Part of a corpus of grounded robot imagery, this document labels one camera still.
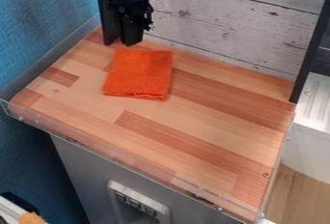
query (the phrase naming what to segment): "blue fabric wall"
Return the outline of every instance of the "blue fabric wall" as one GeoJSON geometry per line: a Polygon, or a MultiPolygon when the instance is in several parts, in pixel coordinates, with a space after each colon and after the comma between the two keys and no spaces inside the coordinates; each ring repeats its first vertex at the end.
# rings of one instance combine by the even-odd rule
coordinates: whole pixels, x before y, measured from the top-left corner
{"type": "MultiPolygon", "coordinates": [[[[0,91],[98,12],[96,0],[0,0],[0,91]]],[[[49,223],[86,223],[49,137],[0,111],[0,192],[38,207],[49,223]]]]}

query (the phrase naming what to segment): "wood grain surface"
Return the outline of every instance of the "wood grain surface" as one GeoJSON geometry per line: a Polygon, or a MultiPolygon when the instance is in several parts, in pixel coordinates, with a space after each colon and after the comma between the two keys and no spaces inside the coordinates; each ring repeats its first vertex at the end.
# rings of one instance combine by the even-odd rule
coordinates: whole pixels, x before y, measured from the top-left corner
{"type": "Polygon", "coordinates": [[[281,165],[265,216],[276,224],[328,224],[330,185],[281,165]]]}
{"type": "Polygon", "coordinates": [[[39,120],[12,112],[253,221],[291,122],[292,83],[144,41],[133,48],[174,52],[169,99],[104,96],[121,47],[96,29],[12,99],[39,120]]]}

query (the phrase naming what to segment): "orange towel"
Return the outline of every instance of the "orange towel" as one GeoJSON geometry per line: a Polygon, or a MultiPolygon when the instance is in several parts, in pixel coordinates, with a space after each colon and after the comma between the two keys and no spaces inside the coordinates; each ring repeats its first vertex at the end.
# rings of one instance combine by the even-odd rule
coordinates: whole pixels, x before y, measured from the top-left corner
{"type": "Polygon", "coordinates": [[[172,67],[171,51],[119,49],[105,81],[103,93],[165,100],[172,67]]]}

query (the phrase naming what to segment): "gray wood background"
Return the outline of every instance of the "gray wood background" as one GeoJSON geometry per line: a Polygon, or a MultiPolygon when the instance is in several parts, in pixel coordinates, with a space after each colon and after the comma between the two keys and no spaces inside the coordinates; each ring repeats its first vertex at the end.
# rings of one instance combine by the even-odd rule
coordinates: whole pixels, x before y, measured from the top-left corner
{"type": "Polygon", "coordinates": [[[147,39],[294,80],[324,0],[152,0],[147,39]]]}

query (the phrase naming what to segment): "transparent plastic border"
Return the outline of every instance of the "transparent plastic border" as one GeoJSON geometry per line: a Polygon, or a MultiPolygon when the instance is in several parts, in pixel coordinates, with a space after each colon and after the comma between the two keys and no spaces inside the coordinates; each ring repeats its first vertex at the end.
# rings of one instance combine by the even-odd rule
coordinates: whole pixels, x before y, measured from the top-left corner
{"type": "MultiPolygon", "coordinates": [[[[165,184],[166,186],[179,191],[180,193],[193,198],[214,210],[219,211],[219,213],[226,214],[240,222],[260,223],[260,221],[264,218],[264,215],[261,212],[252,211],[244,206],[241,206],[239,203],[214,193],[212,190],[200,187],[195,183],[181,179],[180,177],[171,174],[157,166],[151,165],[131,154],[126,154],[116,148],[97,141],[93,137],[86,136],[85,134],[78,132],[77,130],[74,130],[70,127],[64,126],[55,120],[44,117],[43,115],[33,112],[23,106],[10,102],[15,94],[19,93],[40,73],[47,69],[57,59],[59,59],[63,54],[71,49],[76,43],[81,41],[85,36],[92,32],[97,25],[99,25],[98,15],[92,17],[89,21],[72,32],[54,48],[48,51],[33,66],[22,73],[11,84],[9,84],[9,86],[0,93],[0,104],[6,114],[21,122],[24,122],[25,124],[34,126],[51,135],[60,137],[67,142],[77,144],[81,147],[87,148],[88,150],[93,150],[94,153],[100,154],[101,156],[108,158],[114,163],[125,168],[129,168],[149,179],[153,179],[156,182],[165,184]],[[169,178],[174,179],[174,181],[171,180],[168,182],[166,179],[169,178]]],[[[268,192],[270,191],[273,182],[274,179],[272,179],[271,183],[269,184],[268,192]]]]}

